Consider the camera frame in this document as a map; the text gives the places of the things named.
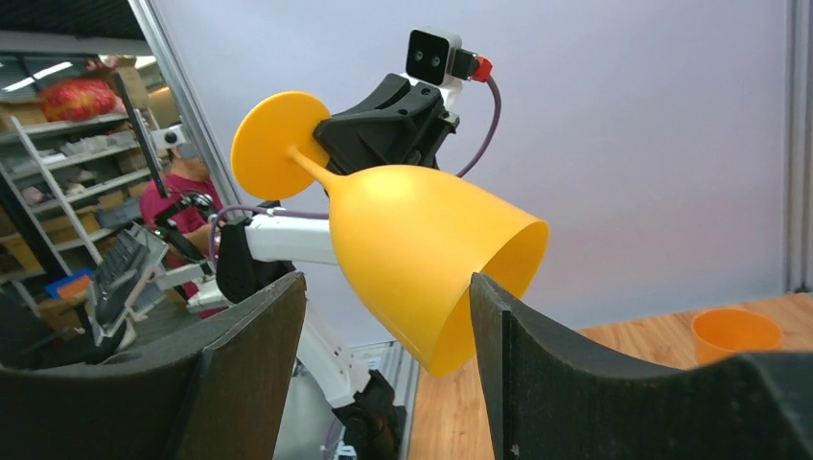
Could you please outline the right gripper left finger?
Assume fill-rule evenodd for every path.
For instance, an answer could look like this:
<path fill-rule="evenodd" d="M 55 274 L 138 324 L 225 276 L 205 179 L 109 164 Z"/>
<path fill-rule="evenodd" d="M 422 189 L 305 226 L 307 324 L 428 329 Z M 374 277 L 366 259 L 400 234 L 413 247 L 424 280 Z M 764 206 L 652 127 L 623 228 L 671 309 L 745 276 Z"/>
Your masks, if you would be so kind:
<path fill-rule="evenodd" d="M 96 364 L 1 372 L 5 459 L 269 459 L 307 304 L 289 273 Z"/>

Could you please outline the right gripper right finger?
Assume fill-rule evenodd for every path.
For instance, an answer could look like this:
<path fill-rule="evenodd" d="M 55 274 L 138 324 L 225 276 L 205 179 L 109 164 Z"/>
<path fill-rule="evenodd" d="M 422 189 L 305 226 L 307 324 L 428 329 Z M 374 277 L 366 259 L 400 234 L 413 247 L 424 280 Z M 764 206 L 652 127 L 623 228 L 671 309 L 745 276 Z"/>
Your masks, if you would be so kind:
<path fill-rule="evenodd" d="M 498 459 L 808 459 L 812 356 L 744 353 L 691 370 L 629 356 L 471 279 Z"/>

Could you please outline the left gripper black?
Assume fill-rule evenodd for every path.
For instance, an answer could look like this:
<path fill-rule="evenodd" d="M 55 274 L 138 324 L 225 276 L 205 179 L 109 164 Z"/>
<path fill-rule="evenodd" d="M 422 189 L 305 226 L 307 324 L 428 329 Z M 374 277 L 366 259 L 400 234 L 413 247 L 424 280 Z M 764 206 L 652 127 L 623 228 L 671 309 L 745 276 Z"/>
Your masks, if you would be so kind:
<path fill-rule="evenodd" d="M 340 175 L 390 164 L 438 169 L 436 153 L 458 125 L 438 87 L 390 73 L 360 103 L 320 122 L 314 139 Z"/>

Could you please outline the yellow wine glass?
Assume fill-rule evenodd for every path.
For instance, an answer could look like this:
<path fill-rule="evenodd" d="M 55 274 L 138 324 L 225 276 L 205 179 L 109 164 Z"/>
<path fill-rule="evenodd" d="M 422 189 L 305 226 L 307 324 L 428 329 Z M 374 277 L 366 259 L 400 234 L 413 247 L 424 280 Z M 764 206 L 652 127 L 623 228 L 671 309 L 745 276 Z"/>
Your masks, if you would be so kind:
<path fill-rule="evenodd" d="M 338 175 L 315 141 L 329 117 L 318 98 L 271 96 L 241 121 L 231 168 L 250 195 L 282 200 L 318 182 L 327 191 L 337 263 L 361 303 L 432 375 L 475 353 L 469 286 L 483 273 L 515 296 L 545 255 L 545 221 L 461 177 L 387 165 Z"/>

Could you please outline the orange wine glass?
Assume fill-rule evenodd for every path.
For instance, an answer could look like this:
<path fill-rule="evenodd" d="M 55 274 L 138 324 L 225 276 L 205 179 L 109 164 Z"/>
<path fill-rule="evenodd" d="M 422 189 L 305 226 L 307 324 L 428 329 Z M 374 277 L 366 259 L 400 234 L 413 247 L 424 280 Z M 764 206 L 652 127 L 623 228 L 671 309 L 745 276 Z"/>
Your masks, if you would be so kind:
<path fill-rule="evenodd" d="M 707 365 L 742 352 L 778 351 L 781 328 L 767 316 L 734 308 L 698 313 L 690 322 L 695 360 Z"/>

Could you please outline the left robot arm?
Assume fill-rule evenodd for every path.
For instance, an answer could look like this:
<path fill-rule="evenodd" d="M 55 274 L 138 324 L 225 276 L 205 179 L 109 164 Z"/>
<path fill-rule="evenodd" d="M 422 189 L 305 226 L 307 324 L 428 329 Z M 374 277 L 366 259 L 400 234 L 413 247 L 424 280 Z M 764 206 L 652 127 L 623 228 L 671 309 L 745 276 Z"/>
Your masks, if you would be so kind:
<path fill-rule="evenodd" d="M 291 163 L 289 149 L 340 175 L 387 164 L 435 167 L 437 151 L 457 128 L 452 106 L 462 87 L 455 77 L 429 81 L 389 74 L 364 100 L 338 114 L 299 91 L 256 105 L 234 138 L 232 171 L 264 203 L 222 231 L 221 293 L 238 303 L 299 263 L 337 261 L 327 218 L 281 204 L 313 182 Z M 404 457 L 408 412 L 396 401 L 396 383 L 347 347 L 313 309 L 305 311 L 296 357 L 342 424 L 342 444 L 355 458 Z"/>

